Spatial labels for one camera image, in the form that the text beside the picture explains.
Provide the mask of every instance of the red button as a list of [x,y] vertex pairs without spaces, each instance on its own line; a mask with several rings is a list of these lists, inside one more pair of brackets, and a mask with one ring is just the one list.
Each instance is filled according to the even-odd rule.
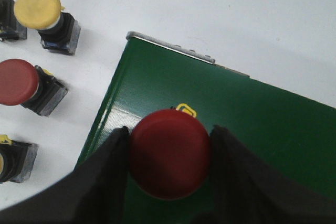
[[134,128],[129,159],[130,173],[145,192],[160,199],[183,198],[207,177],[209,136],[184,112],[156,111]]
[[35,68],[25,60],[0,62],[0,103],[18,105],[31,98],[38,88]]

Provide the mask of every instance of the yellow clip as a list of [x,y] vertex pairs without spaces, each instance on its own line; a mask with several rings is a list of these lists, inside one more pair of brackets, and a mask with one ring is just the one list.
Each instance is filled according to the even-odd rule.
[[189,105],[185,103],[180,103],[177,107],[176,110],[180,110],[184,113],[187,113],[188,115],[191,115],[192,117],[196,118],[197,113],[194,111]]
[[43,72],[44,72],[45,74],[47,74],[47,75],[49,75],[49,76],[53,76],[53,74],[50,73],[47,69],[42,68],[42,70],[43,70]]
[[12,140],[7,135],[0,135],[0,144],[12,145]]

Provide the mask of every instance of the white table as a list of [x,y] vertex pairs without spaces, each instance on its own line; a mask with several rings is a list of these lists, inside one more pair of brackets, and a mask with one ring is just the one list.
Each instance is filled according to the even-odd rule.
[[42,49],[40,36],[0,43],[0,60],[48,69],[69,93],[50,117],[0,106],[0,134],[39,144],[31,178],[0,185],[0,209],[30,197],[74,168],[126,33],[142,32],[251,78],[336,107],[336,0],[61,0],[81,26],[76,54]]

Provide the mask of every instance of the yellow mushroom button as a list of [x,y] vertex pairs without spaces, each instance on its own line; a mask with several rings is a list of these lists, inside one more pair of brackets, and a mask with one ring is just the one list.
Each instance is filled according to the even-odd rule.
[[17,0],[14,5],[16,19],[32,29],[50,27],[59,19],[61,10],[60,0]]

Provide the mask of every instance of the metal edge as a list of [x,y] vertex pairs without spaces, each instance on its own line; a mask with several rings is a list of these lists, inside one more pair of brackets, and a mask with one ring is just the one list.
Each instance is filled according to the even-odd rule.
[[147,36],[145,34],[138,33],[136,31],[129,31],[126,35],[126,39],[128,40],[129,38],[137,38],[137,39],[140,39],[140,40],[144,40],[144,41],[147,41],[149,43],[155,44],[157,46],[160,46],[160,47],[172,50],[174,52],[178,52],[180,54],[189,56],[191,58],[201,60],[203,62],[212,64],[212,65],[215,64],[215,59],[211,58],[208,55],[201,55],[201,54],[199,54],[199,53],[197,53],[193,50],[187,50],[187,49],[184,49],[184,48],[180,47],[179,45],[173,45],[173,44],[164,42],[162,40],[155,39],[153,37]]

